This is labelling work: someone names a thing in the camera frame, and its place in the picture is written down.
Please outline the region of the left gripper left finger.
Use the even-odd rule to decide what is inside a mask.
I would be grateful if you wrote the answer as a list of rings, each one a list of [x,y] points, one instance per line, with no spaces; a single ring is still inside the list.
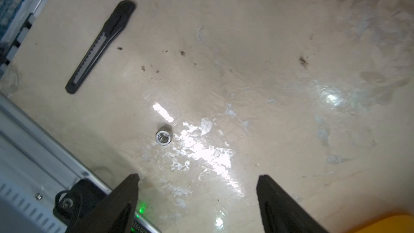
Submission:
[[[139,196],[138,174],[126,177],[80,222],[72,222],[67,233],[130,233]]]

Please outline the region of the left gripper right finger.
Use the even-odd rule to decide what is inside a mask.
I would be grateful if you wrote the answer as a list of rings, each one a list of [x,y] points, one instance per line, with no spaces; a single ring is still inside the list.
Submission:
[[[266,233],[325,233],[314,220],[269,175],[256,186],[262,224]]]

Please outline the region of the steel hex nut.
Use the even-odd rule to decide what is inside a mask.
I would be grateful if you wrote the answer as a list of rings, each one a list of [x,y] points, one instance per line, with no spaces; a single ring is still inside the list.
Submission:
[[[171,143],[172,136],[172,128],[169,125],[164,125],[156,132],[155,139],[158,144],[166,146]]]

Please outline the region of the yellow plastic storage box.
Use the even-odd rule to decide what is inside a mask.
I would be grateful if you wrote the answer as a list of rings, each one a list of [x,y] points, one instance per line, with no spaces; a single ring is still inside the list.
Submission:
[[[349,233],[413,233],[414,216],[394,214],[358,226]]]

